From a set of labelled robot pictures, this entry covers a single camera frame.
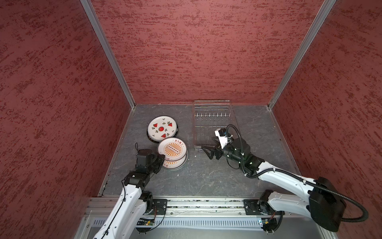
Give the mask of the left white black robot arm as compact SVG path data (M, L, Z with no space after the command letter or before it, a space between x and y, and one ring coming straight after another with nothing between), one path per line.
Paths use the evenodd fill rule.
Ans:
M95 239L129 239L142 216L152 210L153 196L145 191L151 176L163 166L165 155L140 149L134 170L121 181L121 194Z

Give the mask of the brown leaf pattern plate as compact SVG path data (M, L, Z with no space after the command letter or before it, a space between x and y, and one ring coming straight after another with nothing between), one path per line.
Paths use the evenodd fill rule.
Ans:
M185 157L187 146L181 139L170 137L158 144L157 151L159 154L164 155L167 161L178 161Z

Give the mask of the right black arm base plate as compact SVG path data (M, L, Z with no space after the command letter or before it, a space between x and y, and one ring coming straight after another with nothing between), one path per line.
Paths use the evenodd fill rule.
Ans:
M265 215L265 216L279 216L284 215L282 211L274 210L268 202L258 199L245 199L243 200L244 210L247 216L249 215Z

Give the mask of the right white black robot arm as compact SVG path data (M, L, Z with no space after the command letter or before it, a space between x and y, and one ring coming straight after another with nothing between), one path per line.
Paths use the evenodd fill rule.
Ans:
M266 190L257 206L263 214L279 211L295 213L313 219L331 232L338 232L340 224L345 221L343 215L347 198L326 178L306 178L280 169L255 156L250 146L238 138L232 142L219 142L214 147L202 146L202 150L209 159L224 157L237 162L247 178L266 181L290 192L284 195Z

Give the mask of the orange sunburst plate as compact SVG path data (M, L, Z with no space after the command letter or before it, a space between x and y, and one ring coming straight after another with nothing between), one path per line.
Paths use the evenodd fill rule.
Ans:
M177 161L165 160L162 167L167 170L178 170L187 163L188 159L189 159L189 152L187 151L186 155Z

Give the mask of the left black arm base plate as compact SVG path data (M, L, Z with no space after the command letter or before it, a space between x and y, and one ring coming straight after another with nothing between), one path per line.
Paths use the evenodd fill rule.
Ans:
M147 207L145 215L166 215L167 199L152 199Z

